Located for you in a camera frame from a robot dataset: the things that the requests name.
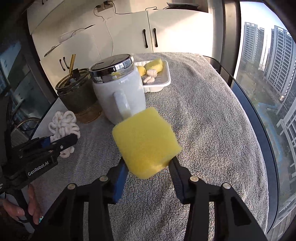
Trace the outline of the white knotted rope toy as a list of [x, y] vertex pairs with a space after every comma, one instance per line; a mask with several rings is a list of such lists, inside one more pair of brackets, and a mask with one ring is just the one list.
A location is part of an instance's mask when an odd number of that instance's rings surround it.
[[57, 141], [70, 134], [75, 134], [79, 139], [81, 136], [80, 128], [76, 122], [77, 118], [72, 111], [56, 112], [52, 121], [48, 124], [48, 129], [53, 134], [50, 136], [50, 141]]

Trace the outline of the yellow round sponge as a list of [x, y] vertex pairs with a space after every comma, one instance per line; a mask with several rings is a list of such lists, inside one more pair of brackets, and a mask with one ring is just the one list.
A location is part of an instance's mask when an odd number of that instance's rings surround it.
[[147, 74], [147, 70], [144, 68], [144, 66], [137, 66], [137, 69], [141, 77]]

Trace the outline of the yellow rectangular sponge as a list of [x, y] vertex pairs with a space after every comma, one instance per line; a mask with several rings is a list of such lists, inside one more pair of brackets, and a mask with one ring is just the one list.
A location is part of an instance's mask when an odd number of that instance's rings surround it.
[[163, 61], [161, 60], [161, 58], [154, 59], [145, 64], [144, 68], [146, 69], [146, 71], [154, 69], [157, 71], [157, 73], [159, 73], [163, 70]]

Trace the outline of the metal mesh chair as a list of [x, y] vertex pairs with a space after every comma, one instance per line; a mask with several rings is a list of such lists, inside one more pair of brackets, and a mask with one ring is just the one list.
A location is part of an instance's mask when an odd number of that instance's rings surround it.
[[15, 125], [11, 132], [11, 145], [15, 147], [27, 142], [40, 121], [40, 118], [30, 117]]

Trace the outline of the grey towel table cover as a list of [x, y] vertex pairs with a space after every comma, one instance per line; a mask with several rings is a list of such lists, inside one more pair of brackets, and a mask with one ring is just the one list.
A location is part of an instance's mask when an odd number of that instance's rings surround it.
[[[161, 58], [169, 64], [171, 84], [147, 93], [172, 126], [182, 152], [178, 161], [206, 183], [228, 182], [263, 230], [268, 219], [265, 162], [251, 123], [224, 79], [200, 55], [138, 54], [135, 61]], [[93, 182], [117, 165], [120, 153], [113, 124], [101, 115], [80, 124], [74, 153], [34, 181], [37, 200], [47, 212], [69, 183]], [[168, 169], [148, 180], [129, 175], [121, 200], [109, 207], [115, 240], [183, 240], [189, 206], [176, 197]]]

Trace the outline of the amber glass tumbler green sleeve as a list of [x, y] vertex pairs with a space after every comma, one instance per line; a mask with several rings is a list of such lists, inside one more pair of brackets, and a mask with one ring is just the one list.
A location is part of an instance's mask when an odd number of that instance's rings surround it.
[[102, 113], [102, 108], [94, 93], [90, 72], [87, 68], [74, 68], [76, 55], [72, 54], [69, 74], [62, 78], [55, 90], [66, 106], [81, 123], [90, 123]]

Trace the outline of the white mug chrome lid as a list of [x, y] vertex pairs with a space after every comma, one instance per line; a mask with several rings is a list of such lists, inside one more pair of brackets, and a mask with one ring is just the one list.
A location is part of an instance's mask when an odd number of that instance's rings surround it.
[[114, 125], [146, 109], [142, 78], [130, 54], [105, 58], [89, 73], [99, 104]]

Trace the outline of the white plastic tray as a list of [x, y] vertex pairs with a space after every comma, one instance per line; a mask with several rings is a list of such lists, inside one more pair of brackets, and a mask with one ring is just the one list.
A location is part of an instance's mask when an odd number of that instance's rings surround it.
[[[145, 64], [149, 63], [150, 61], [136, 62], [135, 66], [145, 66]], [[163, 70], [158, 73], [156, 78], [153, 78], [147, 75], [141, 77], [145, 93], [159, 92], [164, 87], [167, 87], [170, 85], [171, 76], [170, 76], [168, 62], [166, 60], [162, 60], [162, 61], [163, 61]]]

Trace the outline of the small white knotted toy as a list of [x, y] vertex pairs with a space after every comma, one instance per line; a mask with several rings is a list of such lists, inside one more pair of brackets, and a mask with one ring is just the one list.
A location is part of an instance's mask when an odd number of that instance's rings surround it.
[[147, 70], [147, 76], [156, 78], [157, 75], [158, 75], [158, 72], [157, 72], [156, 69], [149, 69], [149, 70]]

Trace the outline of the white cabinet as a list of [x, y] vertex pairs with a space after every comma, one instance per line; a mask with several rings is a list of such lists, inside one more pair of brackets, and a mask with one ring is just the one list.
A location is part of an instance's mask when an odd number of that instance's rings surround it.
[[213, 11], [174, 9], [166, 1], [34, 1], [30, 35], [52, 86], [74, 66], [118, 54], [184, 52], [211, 56]]

